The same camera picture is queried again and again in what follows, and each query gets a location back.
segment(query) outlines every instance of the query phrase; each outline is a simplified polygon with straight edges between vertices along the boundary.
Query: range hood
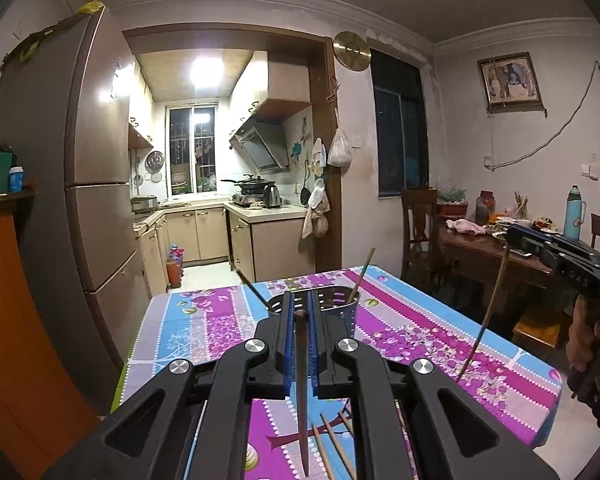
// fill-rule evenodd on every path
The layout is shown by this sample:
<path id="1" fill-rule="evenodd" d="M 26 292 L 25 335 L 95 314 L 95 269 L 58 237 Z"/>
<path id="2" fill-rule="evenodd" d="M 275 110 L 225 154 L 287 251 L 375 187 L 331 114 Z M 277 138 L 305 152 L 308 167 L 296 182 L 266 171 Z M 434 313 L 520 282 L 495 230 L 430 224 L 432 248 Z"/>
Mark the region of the range hood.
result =
<path id="1" fill-rule="evenodd" d="M 275 173 L 289 167 L 285 133 L 280 124 L 247 120 L 229 142 L 248 156 L 260 172 Z"/>

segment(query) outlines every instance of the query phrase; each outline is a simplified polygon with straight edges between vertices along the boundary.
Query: kitchen window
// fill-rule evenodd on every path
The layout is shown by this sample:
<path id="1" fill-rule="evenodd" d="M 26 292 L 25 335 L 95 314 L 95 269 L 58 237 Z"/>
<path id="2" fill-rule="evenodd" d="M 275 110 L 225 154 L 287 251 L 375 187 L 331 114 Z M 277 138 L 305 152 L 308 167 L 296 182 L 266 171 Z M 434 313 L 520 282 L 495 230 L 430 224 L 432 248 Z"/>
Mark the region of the kitchen window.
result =
<path id="1" fill-rule="evenodd" d="M 378 196 L 429 185 L 427 123 L 420 71 L 371 51 L 378 136 Z"/>
<path id="2" fill-rule="evenodd" d="M 216 106 L 168 108 L 168 126 L 170 195 L 216 191 Z"/>

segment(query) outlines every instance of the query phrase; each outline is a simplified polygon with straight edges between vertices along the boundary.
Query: thermos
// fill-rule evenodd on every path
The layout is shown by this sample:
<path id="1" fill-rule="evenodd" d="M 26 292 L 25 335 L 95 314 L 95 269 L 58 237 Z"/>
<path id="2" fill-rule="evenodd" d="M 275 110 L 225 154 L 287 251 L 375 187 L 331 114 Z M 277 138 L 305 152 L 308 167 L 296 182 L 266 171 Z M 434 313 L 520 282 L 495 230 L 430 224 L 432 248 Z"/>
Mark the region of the thermos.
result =
<path id="1" fill-rule="evenodd" d="M 569 240 L 580 240 L 580 226 L 587 211 L 587 203 L 582 201 L 578 186 L 573 186 L 567 197 L 567 212 L 564 215 L 565 238 Z"/>

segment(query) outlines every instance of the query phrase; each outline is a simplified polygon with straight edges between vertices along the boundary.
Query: electric kettle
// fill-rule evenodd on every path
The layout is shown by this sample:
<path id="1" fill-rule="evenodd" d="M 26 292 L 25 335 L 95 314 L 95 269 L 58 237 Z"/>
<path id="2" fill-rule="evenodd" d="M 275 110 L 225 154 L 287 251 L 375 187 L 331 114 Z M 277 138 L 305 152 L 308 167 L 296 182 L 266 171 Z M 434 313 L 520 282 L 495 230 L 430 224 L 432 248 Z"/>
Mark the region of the electric kettle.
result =
<path id="1" fill-rule="evenodd" d="M 264 202 L 264 207 L 273 209 L 282 205 L 280 192 L 278 191 L 278 186 L 275 184 L 267 184 L 264 187 L 263 195 L 264 197 L 262 200 Z"/>

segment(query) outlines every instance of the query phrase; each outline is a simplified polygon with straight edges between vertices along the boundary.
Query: pink cloth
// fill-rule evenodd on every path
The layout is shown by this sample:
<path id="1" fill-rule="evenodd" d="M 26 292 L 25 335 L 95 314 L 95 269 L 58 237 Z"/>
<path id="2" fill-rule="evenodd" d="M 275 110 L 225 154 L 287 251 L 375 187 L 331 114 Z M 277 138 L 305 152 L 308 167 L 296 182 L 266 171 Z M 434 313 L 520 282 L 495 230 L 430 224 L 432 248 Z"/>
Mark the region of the pink cloth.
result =
<path id="1" fill-rule="evenodd" d="M 446 226 L 449 229 L 455 229 L 456 231 L 462 234 L 483 235 L 487 232 L 484 230 L 484 227 L 479 226 L 478 224 L 474 224 L 473 222 L 469 222 L 464 218 L 461 218 L 459 220 L 447 220 Z"/>

